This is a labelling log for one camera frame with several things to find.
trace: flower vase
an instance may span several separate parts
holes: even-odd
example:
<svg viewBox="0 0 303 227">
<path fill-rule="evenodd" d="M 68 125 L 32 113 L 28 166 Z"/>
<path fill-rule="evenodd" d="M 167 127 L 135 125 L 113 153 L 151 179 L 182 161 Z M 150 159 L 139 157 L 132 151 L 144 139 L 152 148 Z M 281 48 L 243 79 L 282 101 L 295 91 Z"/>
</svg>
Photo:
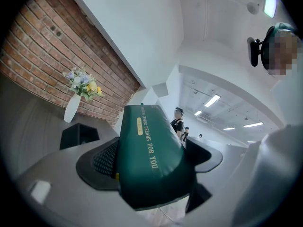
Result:
<svg viewBox="0 0 303 227">
<path fill-rule="evenodd" d="M 67 123 L 70 123 L 73 117 L 75 116 L 79 103 L 81 100 L 81 96 L 74 94 L 74 96 L 71 97 L 70 101 L 67 104 L 67 107 L 65 109 L 64 114 L 64 121 Z"/>
</svg>

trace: black box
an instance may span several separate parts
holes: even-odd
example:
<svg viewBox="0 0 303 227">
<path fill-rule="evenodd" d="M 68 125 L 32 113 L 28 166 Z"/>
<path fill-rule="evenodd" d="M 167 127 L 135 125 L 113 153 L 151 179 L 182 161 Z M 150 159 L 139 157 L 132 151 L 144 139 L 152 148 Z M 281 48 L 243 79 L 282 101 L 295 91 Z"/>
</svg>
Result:
<svg viewBox="0 0 303 227">
<path fill-rule="evenodd" d="M 96 128 L 77 123 L 63 130 L 60 142 L 60 150 L 73 146 L 78 146 L 99 140 Z"/>
</svg>

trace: white wall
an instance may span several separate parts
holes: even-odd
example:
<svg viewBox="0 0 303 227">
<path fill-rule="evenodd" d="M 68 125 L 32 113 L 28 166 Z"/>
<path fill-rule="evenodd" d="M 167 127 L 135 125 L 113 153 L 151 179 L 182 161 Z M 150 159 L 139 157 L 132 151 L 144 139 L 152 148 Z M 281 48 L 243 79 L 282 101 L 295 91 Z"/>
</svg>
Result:
<svg viewBox="0 0 303 227">
<path fill-rule="evenodd" d="M 185 112 L 183 115 L 184 126 L 189 127 L 188 136 L 199 136 L 203 135 L 204 139 L 217 141 L 223 144 L 232 144 L 236 146 L 247 146 L 246 144 L 228 137 L 227 135 L 220 133 L 218 130 L 212 128 L 211 125 L 202 123 L 196 119 L 196 117 L 188 112 Z"/>
<path fill-rule="evenodd" d="M 199 76 L 243 98 L 283 128 L 285 120 L 270 87 L 250 73 L 250 69 L 238 64 L 234 56 L 231 50 L 216 41 L 182 44 L 178 51 L 180 65 L 195 69 L 192 76 Z"/>
<path fill-rule="evenodd" d="M 175 66 L 166 81 L 168 95 L 159 98 L 159 105 L 168 117 L 169 121 L 174 119 L 174 110 L 180 107 L 183 75 L 179 73 L 179 66 Z"/>
<path fill-rule="evenodd" d="M 180 0 L 75 0 L 142 86 L 163 83 L 183 41 Z"/>
</svg>

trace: green bag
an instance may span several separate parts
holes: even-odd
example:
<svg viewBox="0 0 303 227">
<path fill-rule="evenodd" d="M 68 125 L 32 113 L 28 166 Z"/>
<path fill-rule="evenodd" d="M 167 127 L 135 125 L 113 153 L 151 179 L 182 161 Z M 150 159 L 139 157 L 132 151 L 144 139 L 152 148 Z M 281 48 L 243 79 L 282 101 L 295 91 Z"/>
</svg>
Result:
<svg viewBox="0 0 303 227">
<path fill-rule="evenodd" d="M 194 166 L 158 105 L 124 108 L 118 149 L 116 175 L 132 208 L 155 208 L 190 193 Z"/>
</svg>

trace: red brick wall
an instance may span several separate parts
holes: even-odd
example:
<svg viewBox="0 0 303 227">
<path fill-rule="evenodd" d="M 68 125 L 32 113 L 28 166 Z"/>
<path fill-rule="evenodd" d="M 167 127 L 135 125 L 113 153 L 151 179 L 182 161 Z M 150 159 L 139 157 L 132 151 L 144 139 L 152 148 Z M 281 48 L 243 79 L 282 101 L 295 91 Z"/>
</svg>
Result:
<svg viewBox="0 0 303 227">
<path fill-rule="evenodd" d="M 66 107 L 73 92 L 63 71 L 83 68 L 103 97 L 80 102 L 78 112 L 114 126 L 139 83 L 74 0 L 28 0 L 2 45 L 0 70 L 40 97 Z"/>
</svg>

